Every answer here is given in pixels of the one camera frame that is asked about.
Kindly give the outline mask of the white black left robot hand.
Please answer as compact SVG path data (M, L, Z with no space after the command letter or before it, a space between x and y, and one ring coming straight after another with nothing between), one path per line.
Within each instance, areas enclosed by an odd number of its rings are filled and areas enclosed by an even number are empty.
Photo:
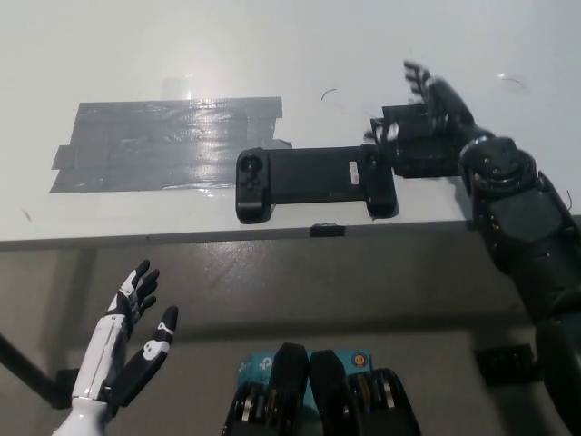
M144 260L124 280L94 328L72 398L103 405L110 416L127 407L160 370L172 345L179 309L168 307L146 344L126 360L126 345L156 302L160 272Z

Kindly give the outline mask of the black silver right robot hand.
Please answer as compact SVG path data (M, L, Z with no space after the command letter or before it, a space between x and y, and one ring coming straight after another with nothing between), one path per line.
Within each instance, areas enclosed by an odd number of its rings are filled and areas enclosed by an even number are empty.
M493 134L478 126L472 113L451 85L417 62L403 62L404 76L416 100L386 106L381 118L371 120L364 138L376 144L432 142L444 139L465 145Z

